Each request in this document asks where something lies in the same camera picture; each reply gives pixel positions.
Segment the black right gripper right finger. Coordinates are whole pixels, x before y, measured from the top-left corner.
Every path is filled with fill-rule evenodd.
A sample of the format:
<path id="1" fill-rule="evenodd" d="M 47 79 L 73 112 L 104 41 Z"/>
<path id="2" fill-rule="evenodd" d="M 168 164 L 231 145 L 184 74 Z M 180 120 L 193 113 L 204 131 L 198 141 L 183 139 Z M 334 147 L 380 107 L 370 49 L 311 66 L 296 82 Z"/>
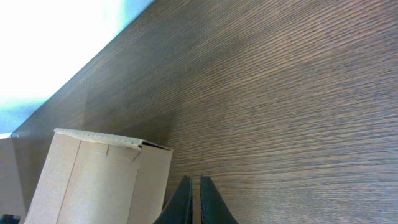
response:
<path id="1" fill-rule="evenodd" d="M 238 224 L 208 176 L 200 177 L 200 203 L 202 224 Z"/>

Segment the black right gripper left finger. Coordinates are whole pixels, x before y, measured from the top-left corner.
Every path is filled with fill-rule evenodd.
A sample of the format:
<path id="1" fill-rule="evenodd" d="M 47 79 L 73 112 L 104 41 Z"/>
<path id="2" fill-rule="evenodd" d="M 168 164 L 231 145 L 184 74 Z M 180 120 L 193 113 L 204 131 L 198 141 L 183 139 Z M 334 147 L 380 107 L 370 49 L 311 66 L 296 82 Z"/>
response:
<path id="1" fill-rule="evenodd" d="M 192 224 L 193 180 L 184 176 L 154 224 Z"/>

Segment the brown cardboard box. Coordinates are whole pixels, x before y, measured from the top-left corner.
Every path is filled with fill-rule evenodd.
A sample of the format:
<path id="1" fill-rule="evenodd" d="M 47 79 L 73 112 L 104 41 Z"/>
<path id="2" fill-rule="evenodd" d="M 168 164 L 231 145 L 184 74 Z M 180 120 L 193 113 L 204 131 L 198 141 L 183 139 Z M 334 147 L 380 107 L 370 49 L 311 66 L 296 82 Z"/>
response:
<path id="1" fill-rule="evenodd" d="M 30 205 L 14 138 L 1 140 L 2 223 L 153 223 L 172 150 L 149 141 L 57 128 Z"/>

